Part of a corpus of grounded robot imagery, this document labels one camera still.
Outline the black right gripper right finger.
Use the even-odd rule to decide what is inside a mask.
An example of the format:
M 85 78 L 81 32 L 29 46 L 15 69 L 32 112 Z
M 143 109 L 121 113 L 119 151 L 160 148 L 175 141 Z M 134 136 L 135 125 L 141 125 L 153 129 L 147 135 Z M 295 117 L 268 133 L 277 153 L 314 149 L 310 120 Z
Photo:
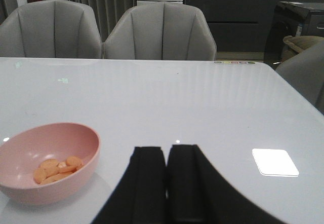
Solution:
M 280 223 L 237 191 L 198 145 L 173 145 L 167 163 L 170 223 Z

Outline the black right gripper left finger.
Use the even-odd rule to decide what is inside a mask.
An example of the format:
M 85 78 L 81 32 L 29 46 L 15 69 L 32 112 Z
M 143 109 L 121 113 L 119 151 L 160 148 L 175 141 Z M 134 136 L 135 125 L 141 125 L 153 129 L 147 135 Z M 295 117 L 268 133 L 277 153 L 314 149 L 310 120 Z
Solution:
M 92 223 L 165 223 L 165 169 L 160 147 L 135 147 L 121 180 Z

